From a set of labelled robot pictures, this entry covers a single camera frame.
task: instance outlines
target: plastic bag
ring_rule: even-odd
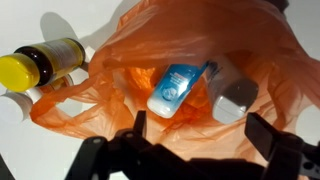
[[[167,65],[200,66],[222,54],[259,84],[258,98],[248,112],[257,112],[277,129],[294,132],[299,113],[310,104],[320,106],[320,63],[304,52],[284,15],[268,2],[142,0],[96,51],[89,79],[45,95],[34,105],[32,120],[73,137],[110,139],[116,130],[131,126],[128,106],[132,114],[147,110],[146,100]],[[66,98],[97,105],[72,118],[55,107]],[[147,139],[184,159],[265,163],[245,138],[245,117],[224,125],[210,112],[200,79],[173,118],[161,119],[148,111]]]

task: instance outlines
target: white bottle cap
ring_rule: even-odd
[[[245,106],[238,106],[226,97],[220,96],[213,106],[212,117],[223,124],[230,124],[242,118],[245,112]]]
[[[21,93],[6,93],[0,96],[0,120],[17,124],[28,118],[32,100]]]

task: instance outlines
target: product label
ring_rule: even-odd
[[[69,39],[49,41],[33,46],[49,58],[56,79],[72,72],[84,60],[79,46]]]
[[[70,82],[70,80],[64,76],[62,78],[59,78],[55,81],[53,81],[52,83],[50,83],[49,85],[46,86],[40,86],[38,87],[38,89],[43,93],[43,94],[47,94],[50,93],[52,91],[56,91],[62,87],[68,87],[71,86],[72,82]]]
[[[165,107],[174,113],[190,92],[198,67],[189,65],[171,65],[158,83],[150,99],[157,107]]]
[[[43,44],[54,56],[58,69],[68,69],[79,63],[73,48],[64,41],[49,41]]]

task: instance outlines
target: bottle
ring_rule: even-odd
[[[258,94],[258,85],[225,56],[209,62],[205,79],[212,117],[224,124],[242,118]]]
[[[0,82],[11,91],[23,92],[50,84],[84,60],[83,47],[69,38],[23,46],[0,58]]]
[[[9,123],[19,123],[28,118],[31,108],[43,94],[56,91],[62,87],[72,86],[73,81],[70,75],[53,81],[51,84],[34,87],[25,92],[12,92],[7,89],[4,95],[0,96],[0,120]]]
[[[207,67],[170,65],[147,101],[148,108],[163,118],[171,118]]]

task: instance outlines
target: white surface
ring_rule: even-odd
[[[0,55],[12,53],[22,45],[73,37],[85,46],[87,62],[94,50],[115,30],[120,15],[138,0],[2,0],[0,6]],[[319,0],[291,0],[288,21],[306,51],[320,59]],[[72,74],[75,84],[87,74]],[[0,86],[0,94],[5,89]],[[304,112],[299,123],[308,140],[320,139],[314,125],[319,111]],[[65,177],[82,140],[50,132],[26,120],[19,125],[0,122],[0,153],[17,180],[59,180]],[[113,179],[124,179],[116,176]]]

